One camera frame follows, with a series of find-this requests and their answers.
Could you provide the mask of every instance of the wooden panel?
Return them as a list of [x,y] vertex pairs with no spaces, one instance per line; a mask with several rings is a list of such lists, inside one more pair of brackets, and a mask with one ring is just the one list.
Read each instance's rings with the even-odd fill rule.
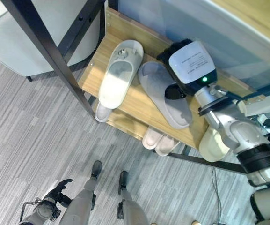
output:
[[121,40],[139,41],[146,54],[156,58],[173,42],[137,21],[111,8],[106,10],[106,31]]
[[140,141],[143,139],[148,128],[147,124],[142,123],[119,109],[115,109],[111,113],[107,123],[129,135],[132,135]]
[[[151,37],[149,37],[149,29],[146,29],[143,25],[140,25],[137,22],[126,19],[125,16],[124,18],[121,18],[119,13],[113,11],[112,9],[107,9],[106,15],[107,18],[111,19],[111,24],[107,28],[106,36],[104,37],[79,81],[80,87],[95,97],[98,96],[99,87],[104,77],[109,58],[115,47],[121,41],[131,38],[141,42],[145,47],[143,62],[156,60],[146,52],[155,56],[163,49],[168,47],[171,43],[166,39],[161,39],[161,37],[156,35],[154,31],[152,31]],[[226,89],[235,90],[235,93],[241,95],[252,93],[252,91],[246,85],[240,85],[240,81],[235,78],[230,79],[230,76],[222,73],[219,74],[219,78],[221,81],[219,81],[218,84]],[[197,149],[200,140],[208,127],[208,124],[203,117],[198,115],[199,105],[195,98],[187,97],[187,101],[192,111],[193,123],[186,129],[174,129],[167,123],[163,115],[153,104],[152,100],[144,92],[139,83],[138,77],[135,76],[123,103],[118,108],[119,111],[117,111],[116,115],[111,115],[113,118],[109,121],[109,124],[119,128],[122,131],[134,134],[138,139],[140,136],[142,136],[141,132],[143,133],[144,130],[143,125],[150,125]],[[129,118],[136,118],[136,120],[141,123],[141,125],[138,125],[138,127],[140,127],[139,132],[133,132],[132,128],[128,128],[128,126],[134,126],[134,124],[128,121]]]
[[270,0],[212,0],[270,39]]

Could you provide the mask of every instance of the metal rack leg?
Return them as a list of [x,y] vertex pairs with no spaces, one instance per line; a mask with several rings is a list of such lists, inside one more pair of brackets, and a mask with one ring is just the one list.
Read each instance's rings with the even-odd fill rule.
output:
[[94,112],[31,0],[1,0],[60,79],[93,117]]

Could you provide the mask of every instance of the black glove hand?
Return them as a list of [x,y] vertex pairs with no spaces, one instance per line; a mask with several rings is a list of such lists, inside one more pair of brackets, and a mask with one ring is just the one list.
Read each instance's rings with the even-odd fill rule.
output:
[[62,196],[62,190],[66,188],[65,185],[72,181],[72,179],[66,179],[59,182],[59,184],[53,190],[51,190],[44,198],[53,198],[55,200],[55,203],[57,203],[59,198]]

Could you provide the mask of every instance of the white slipper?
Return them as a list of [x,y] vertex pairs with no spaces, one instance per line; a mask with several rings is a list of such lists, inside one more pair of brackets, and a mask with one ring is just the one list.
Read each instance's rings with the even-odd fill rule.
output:
[[163,133],[153,127],[148,127],[143,139],[142,144],[146,149],[154,149],[163,137]]
[[221,160],[229,151],[229,147],[224,145],[217,130],[208,127],[199,144],[201,156],[209,162]]
[[94,118],[98,122],[106,122],[112,112],[112,109],[104,107],[100,102],[97,105]]
[[168,135],[164,135],[157,146],[155,147],[155,152],[159,156],[166,156],[168,155],[178,144],[180,141],[170,137]]
[[126,40],[115,48],[98,93],[104,107],[115,109],[121,105],[143,55],[143,47],[138,41]]
[[184,129],[192,122],[192,113],[185,98],[165,98],[165,90],[175,81],[166,68],[158,62],[146,62],[138,71],[141,86],[167,122],[175,129]]

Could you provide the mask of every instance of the gray slipper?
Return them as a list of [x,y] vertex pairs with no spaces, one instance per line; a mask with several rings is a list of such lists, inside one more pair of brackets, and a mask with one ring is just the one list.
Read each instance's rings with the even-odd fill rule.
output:
[[192,122],[192,114],[187,100],[165,98],[166,88],[175,83],[166,68],[158,62],[146,62],[140,67],[138,75],[143,89],[167,122],[175,129],[189,126]]

